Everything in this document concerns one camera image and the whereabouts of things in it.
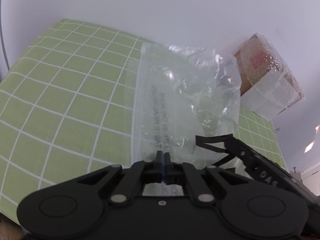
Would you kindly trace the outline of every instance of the checkered tablecloth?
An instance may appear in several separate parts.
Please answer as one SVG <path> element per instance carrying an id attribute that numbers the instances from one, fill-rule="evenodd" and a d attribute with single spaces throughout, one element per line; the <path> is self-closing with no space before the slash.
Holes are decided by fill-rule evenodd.
<path id="1" fill-rule="evenodd" d="M 61 20 L 12 66 L 0 83 L 1 213 L 18 223 L 17 205 L 31 192 L 112 163 L 131 165 L 143 42 Z M 236 136 L 284 167 L 270 122 L 241 111 Z"/>

